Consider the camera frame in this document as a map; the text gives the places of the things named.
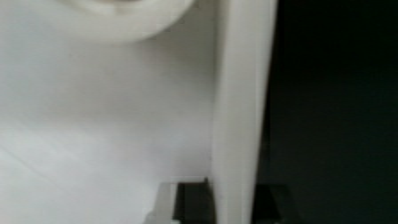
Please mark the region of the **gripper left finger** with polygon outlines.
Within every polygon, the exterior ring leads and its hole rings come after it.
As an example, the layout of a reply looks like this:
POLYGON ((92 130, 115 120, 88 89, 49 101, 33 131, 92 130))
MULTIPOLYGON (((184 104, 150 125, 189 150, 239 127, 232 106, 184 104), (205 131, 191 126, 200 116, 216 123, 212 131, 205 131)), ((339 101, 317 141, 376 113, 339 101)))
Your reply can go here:
POLYGON ((203 182, 159 185, 143 224, 209 224, 209 188, 203 182))

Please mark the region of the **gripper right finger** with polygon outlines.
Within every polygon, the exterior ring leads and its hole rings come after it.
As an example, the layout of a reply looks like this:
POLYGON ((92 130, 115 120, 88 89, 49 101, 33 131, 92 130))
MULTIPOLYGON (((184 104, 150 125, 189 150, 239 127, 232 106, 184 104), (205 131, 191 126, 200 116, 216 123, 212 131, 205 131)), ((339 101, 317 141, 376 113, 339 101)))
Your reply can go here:
POLYGON ((299 224, 291 192, 285 185, 255 186, 253 224, 299 224))

